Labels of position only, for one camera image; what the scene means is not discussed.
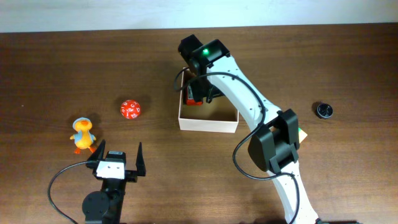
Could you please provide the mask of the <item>black round cap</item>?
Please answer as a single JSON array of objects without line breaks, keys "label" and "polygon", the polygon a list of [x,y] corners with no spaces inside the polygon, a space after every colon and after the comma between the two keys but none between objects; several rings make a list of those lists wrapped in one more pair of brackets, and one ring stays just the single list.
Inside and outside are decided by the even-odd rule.
[{"label": "black round cap", "polygon": [[333,116],[333,108],[327,103],[320,103],[316,108],[316,113],[321,119],[329,119]]}]

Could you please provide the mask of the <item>colourful puzzle cube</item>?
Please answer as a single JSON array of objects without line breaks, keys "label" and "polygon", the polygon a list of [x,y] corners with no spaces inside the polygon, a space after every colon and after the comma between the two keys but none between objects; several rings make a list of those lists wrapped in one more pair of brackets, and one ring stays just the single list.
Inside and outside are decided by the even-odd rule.
[{"label": "colourful puzzle cube", "polygon": [[308,134],[301,128],[298,129],[298,140],[299,143],[302,143],[306,138]]}]

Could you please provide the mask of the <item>red toy car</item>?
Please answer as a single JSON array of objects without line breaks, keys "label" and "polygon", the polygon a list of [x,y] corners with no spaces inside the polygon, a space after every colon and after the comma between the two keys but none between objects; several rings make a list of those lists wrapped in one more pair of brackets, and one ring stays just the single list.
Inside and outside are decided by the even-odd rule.
[{"label": "red toy car", "polygon": [[191,86],[187,86],[185,89],[185,104],[188,106],[202,105],[203,101],[195,101]]}]

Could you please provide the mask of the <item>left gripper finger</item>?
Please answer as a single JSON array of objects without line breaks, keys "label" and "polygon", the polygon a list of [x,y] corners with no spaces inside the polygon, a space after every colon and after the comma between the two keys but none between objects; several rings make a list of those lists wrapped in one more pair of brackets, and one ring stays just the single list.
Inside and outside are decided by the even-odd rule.
[{"label": "left gripper finger", "polygon": [[97,149],[92,153],[92,155],[88,158],[89,161],[101,161],[104,155],[106,141],[103,139]]},{"label": "left gripper finger", "polygon": [[138,147],[138,151],[137,151],[136,168],[137,168],[137,171],[145,171],[146,170],[146,165],[144,162],[143,149],[142,149],[141,142],[139,143],[139,147]]}]

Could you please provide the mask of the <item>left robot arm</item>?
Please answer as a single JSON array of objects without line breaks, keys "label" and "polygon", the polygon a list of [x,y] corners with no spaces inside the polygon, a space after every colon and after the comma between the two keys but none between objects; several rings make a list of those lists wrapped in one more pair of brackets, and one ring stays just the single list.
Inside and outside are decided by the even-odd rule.
[{"label": "left robot arm", "polygon": [[139,145],[136,157],[136,170],[126,169],[126,153],[108,151],[104,153],[106,141],[101,141],[97,149],[87,160],[87,168],[93,170],[93,176],[102,181],[99,191],[88,194],[82,203],[85,223],[119,223],[123,200],[128,182],[137,182],[146,175],[146,165]]}]

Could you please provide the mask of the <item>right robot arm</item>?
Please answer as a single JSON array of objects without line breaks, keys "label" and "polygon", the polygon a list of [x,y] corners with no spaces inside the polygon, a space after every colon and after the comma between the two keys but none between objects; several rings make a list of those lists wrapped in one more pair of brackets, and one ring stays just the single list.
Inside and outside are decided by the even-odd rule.
[{"label": "right robot arm", "polygon": [[224,44],[201,43],[195,35],[181,40],[178,52],[193,77],[175,90],[184,90],[194,102],[211,103],[225,96],[240,112],[250,133],[235,147],[248,144],[255,165],[267,173],[284,208],[287,223],[321,223],[312,208],[299,171],[300,133],[292,109],[282,111],[248,80]]}]

